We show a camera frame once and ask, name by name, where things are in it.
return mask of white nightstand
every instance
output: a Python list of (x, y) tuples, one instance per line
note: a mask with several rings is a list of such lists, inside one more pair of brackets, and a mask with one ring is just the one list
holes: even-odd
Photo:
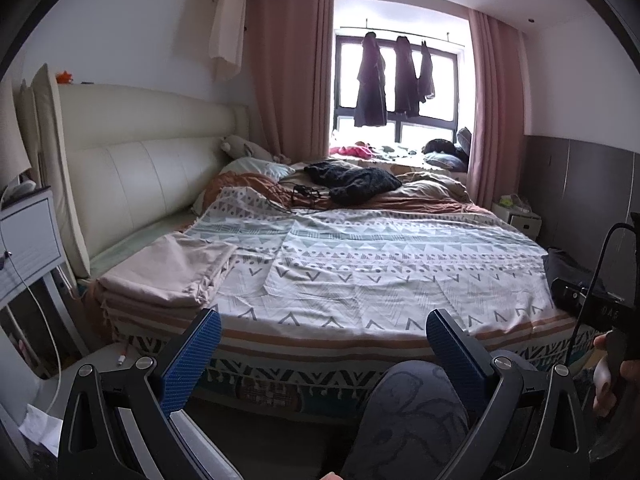
[(518, 210), (508, 209), (494, 202), (491, 212), (500, 220), (514, 226), (518, 231), (527, 235), (533, 241), (538, 238), (542, 227), (542, 218), (535, 213), (523, 213)]
[(40, 190), (0, 210), (0, 228), (0, 309), (25, 290), (24, 283), (30, 286), (42, 278), (71, 339), (87, 355), (51, 275), (65, 262), (51, 190)]

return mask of orange toy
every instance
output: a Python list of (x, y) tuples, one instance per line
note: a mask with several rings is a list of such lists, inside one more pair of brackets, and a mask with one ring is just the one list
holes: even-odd
[(56, 74), (56, 82), (59, 85), (68, 85), (68, 84), (71, 84), (73, 81), (74, 81), (73, 76), (66, 70), (62, 73)]

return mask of drawer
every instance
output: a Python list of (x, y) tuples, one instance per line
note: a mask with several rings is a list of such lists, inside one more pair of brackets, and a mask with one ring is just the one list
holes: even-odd
[(50, 197), (50, 192), (39, 193), (1, 212), (0, 250), (12, 256), (0, 270), (0, 305), (22, 291), (20, 278), (30, 285), (64, 260)]
[(521, 233), (527, 235), (527, 237), (535, 240), (538, 238), (538, 234), (540, 234), (542, 220), (540, 218), (513, 215), (509, 224), (514, 226)]

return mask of person's leg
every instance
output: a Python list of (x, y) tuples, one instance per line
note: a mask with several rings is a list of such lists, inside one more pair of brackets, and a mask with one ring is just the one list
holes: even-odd
[(340, 475), (344, 480), (432, 480), (468, 431), (444, 370), (424, 361), (393, 366), (375, 387)]

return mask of folded pink blanket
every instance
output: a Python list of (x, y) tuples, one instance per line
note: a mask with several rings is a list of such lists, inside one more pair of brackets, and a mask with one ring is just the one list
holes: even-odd
[(336, 153), (338, 155), (357, 156), (365, 160), (373, 158), (373, 152), (364, 146), (341, 146), (340, 148), (329, 149), (329, 155), (335, 155)]
[(98, 278), (105, 290), (155, 306), (206, 306), (231, 268), (237, 247), (174, 232)]

